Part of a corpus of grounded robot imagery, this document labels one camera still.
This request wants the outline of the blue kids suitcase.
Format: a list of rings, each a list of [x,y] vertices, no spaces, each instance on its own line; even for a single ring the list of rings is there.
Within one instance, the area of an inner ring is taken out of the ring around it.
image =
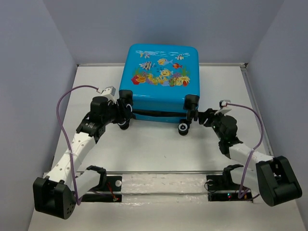
[[[174,123],[188,134],[186,114],[198,109],[199,55],[181,45],[134,44],[128,50],[119,97],[132,105],[136,120]]]

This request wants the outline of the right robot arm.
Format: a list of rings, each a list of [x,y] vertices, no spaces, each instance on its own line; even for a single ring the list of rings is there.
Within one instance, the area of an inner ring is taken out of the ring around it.
[[[232,189],[237,186],[238,198],[242,199],[248,190],[257,192],[269,206],[276,206],[302,197],[302,189],[289,160],[284,156],[272,157],[245,145],[237,137],[237,120],[222,109],[207,109],[198,112],[188,110],[189,122],[212,128],[217,135],[220,152],[237,161],[225,167],[220,185]]]

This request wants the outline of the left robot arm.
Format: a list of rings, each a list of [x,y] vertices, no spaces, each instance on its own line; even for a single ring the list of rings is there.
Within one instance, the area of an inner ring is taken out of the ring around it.
[[[132,105],[124,99],[114,102],[105,96],[94,97],[90,111],[77,127],[63,156],[45,177],[34,181],[35,210],[68,219],[83,195],[91,189],[103,189],[106,186],[105,168],[91,165],[79,177],[76,171],[105,133],[107,125],[124,125],[131,117]]]

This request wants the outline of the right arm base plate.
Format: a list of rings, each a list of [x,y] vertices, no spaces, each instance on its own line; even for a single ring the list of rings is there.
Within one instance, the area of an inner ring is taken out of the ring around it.
[[[248,191],[242,198],[238,198],[240,185],[227,180],[223,175],[207,175],[204,188],[210,202],[253,200],[251,191]]]

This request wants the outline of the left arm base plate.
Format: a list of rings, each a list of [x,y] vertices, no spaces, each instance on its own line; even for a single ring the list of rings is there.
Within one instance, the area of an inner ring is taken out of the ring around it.
[[[82,196],[82,202],[121,203],[122,176],[107,175],[106,184],[98,189],[91,189]]]

